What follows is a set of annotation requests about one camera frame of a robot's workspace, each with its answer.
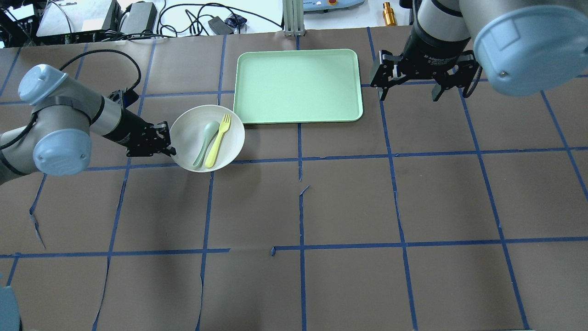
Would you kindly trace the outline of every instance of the plastic fork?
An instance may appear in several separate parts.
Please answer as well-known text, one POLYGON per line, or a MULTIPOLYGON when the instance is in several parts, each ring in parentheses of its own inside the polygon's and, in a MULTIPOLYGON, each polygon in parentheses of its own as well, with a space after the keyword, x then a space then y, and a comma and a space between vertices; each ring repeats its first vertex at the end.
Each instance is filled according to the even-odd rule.
POLYGON ((212 168, 215 165, 216 158, 219 154, 219 147, 221 146, 222 137, 230 127, 230 114, 225 114, 220 122, 219 133, 216 136, 215 142, 212 144, 210 153, 208 154, 204 165, 206 168, 212 168))

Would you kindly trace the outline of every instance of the blue joint cap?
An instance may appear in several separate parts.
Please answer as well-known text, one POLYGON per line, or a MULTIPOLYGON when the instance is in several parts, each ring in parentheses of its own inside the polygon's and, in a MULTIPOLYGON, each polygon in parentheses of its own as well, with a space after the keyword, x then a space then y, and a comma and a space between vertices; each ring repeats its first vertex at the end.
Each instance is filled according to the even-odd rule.
POLYGON ((48 64, 38 64, 32 67, 18 85, 20 98, 36 105, 57 89, 68 75, 48 64))
POLYGON ((502 94, 549 90, 588 67, 588 16, 557 5, 517 9, 480 31, 474 53, 502 94))
POLYGON ((33 150, 37 169, 52 176, 77 174, 90 164, 92 140, 78 129, 51 132, 33 150))
POLYGON ((21 326, 21 315, 10 286, 0 286, 0 307, 0 330, 18 331, 21 326))

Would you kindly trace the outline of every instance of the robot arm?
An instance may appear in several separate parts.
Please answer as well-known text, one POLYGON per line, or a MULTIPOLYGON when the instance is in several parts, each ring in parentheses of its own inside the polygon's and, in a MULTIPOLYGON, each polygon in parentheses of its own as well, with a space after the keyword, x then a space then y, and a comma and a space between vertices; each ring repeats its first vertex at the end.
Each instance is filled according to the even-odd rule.
POLYGON ((55 176, 88 166, 89 132, 127 148, 127 156, 175 155, 168 123, 147 123, 49 65, 23 77, 21 99, 34 106, 26 127, 0 134, 0 185, 38 170, 55 176))
POLYGON ((380 51, 370 84, 380 100, 412 79, 437 82, 433 101, 455 86, 467 98, 479 66, 496 91, 517 96, 581 74, 588 67, 588 1, 423 0, 403 52, 380 51), (464 52, 470 38, 473 52, 464 52))

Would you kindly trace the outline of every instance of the plastic tray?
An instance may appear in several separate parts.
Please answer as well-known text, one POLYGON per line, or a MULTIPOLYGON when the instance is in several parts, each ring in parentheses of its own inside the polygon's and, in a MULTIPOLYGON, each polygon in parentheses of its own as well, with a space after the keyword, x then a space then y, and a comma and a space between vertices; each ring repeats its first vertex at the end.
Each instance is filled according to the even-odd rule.
POLYGON ((244 53, 233 110, 244 124, 356 121, 363 114, 358 56, 351 49, 244 53))

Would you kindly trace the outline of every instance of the green spoon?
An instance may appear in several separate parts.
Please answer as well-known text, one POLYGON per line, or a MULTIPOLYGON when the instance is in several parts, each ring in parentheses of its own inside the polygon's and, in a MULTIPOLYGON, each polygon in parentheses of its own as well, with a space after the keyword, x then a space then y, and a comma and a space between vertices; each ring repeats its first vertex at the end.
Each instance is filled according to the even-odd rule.
POLYGON ((219 131, 220 126, 221 126, 221 124, 218 123, 217 121, 212 121, 204 127, 204 141, 202 142, 202 148, 200 149, 200 154, 198 154, 196 161, 194 161, 194 164, 193 164, 194 167, 199 168, 202 165, 202 162, 204 161, 204 154, 206 154, 206 150, 208 149, 208 145, 211 144, 211 141, 212 141, 213 137, 215 136, 215 134, 219 131))

